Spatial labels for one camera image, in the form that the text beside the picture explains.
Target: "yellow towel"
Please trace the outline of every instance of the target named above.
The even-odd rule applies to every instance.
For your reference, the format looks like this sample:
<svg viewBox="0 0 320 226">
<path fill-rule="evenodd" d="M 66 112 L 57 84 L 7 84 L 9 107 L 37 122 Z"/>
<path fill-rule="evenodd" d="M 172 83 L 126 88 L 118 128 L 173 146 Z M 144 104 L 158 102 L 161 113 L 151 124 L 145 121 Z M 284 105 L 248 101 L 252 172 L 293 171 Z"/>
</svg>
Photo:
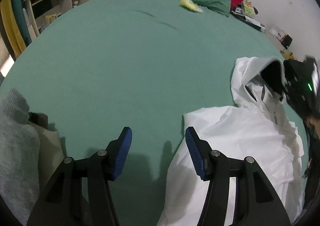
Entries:
<svg viewBox="0 0 320 226">
<path fill-rule="evenodd" d="M 5 32 L 7 33 L 14 54 L 18 57 L 26 49 L 26 44 L 24 43 L 13 15 L 11 0 L 2 0 L 0 2 L 0 10 Z"/>
</svg>

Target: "black object on desk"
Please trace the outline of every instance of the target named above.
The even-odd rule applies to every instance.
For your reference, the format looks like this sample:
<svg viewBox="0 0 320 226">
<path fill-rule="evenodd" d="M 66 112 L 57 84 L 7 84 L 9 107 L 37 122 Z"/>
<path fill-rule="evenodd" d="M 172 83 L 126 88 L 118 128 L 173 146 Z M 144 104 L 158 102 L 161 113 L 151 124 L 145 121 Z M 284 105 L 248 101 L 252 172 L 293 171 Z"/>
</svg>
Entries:
<svg viewBox="0 0 320 226">
<path fill-rule="evenodd" d="M 248 24 L 249 26 L 251 26 L 252 28 L 254 28 L 254 29 L 258 30 L 258 31 L 261 31 L 261 27 L 260 26 L 254 25 L 253 23 L 250 23 L 250 22 L 247 22 L 245 20 L 245 17 L 237 15 L 237 14 L 233 14 L 233 17 L 235 17 L 239 21 L 244 22 L 245 24 Z"/>
<path fill-rule="evenodd" d="M 284 48 L 288 49 L 291 45 L 292 38 L 289 35 L 285 35 L 284 38 L 281 41 L 281 44 L 284 46 Z"/>
</svg>

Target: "beige cloth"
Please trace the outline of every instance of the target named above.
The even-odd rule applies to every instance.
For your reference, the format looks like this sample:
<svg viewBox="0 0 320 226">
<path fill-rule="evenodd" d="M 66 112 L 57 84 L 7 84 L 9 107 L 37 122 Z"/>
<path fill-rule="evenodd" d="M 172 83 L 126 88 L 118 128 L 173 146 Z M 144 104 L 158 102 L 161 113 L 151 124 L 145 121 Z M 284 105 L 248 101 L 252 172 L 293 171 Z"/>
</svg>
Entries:
<svg viewBox="0 0 320 226">
<path fill-rule="evenodd" d="M 36 129 L 40 139 L 38 171 L 41 192 L 65 156 L 57 131 L 49 131 L 31 122 L 29 124 Z"/>
</svg>

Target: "bed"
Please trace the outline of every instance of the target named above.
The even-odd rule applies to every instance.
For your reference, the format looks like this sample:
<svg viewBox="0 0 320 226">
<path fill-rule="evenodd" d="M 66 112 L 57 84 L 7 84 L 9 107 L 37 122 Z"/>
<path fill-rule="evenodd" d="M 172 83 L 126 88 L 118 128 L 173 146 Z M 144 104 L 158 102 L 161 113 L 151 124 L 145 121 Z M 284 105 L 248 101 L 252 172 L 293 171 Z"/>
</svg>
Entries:
<svg viewBox="0 0 320 226">
<path fill-rule="evenodd" d="M 14 87 L 32 112 L 47 114 L 74 159 L 132 128 L 122 175 L 110 183 L 121 225 L 156 225 L 166 172 L 184 137 L 182 115 L 234 104 L 236 58 L 280 57 L 262 32 L 203 11 L 178 0 L 90 0 L 31 43 L 0 87 L 0 97 Z M 305 139 L 301 120 L 287 110 Z"/>
</svg>

